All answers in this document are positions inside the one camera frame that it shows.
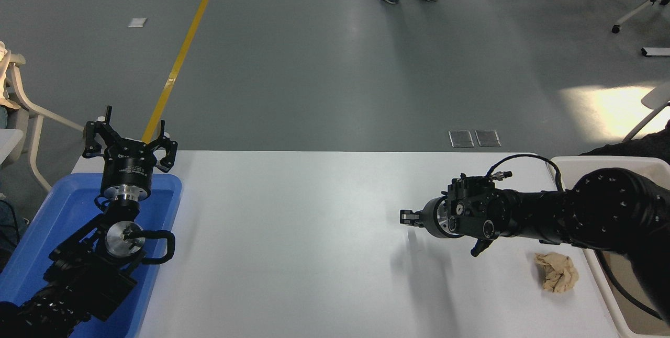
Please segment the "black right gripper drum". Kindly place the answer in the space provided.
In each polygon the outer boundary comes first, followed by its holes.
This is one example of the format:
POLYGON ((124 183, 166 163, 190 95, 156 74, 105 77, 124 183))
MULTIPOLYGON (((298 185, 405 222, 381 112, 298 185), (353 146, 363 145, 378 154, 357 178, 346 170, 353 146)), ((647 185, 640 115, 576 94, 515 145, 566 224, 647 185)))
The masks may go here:
POLYGON ((428 200, 426 205, 419 212, 422 226, 436 238, 444 238, 444 232, 438 223, 437 214, 440 205, 443 203, 444 197, 436 197, 428 200))

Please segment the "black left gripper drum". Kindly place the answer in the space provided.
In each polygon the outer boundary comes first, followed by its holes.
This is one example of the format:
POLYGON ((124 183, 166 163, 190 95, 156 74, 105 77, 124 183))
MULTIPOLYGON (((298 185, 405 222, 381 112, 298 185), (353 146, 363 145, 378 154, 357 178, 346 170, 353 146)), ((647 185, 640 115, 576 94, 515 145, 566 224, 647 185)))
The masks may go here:
POLYGON ((107 143, 102 188, 119 185, 150 188, 157 159, 143 142, 122 139, 107 143))

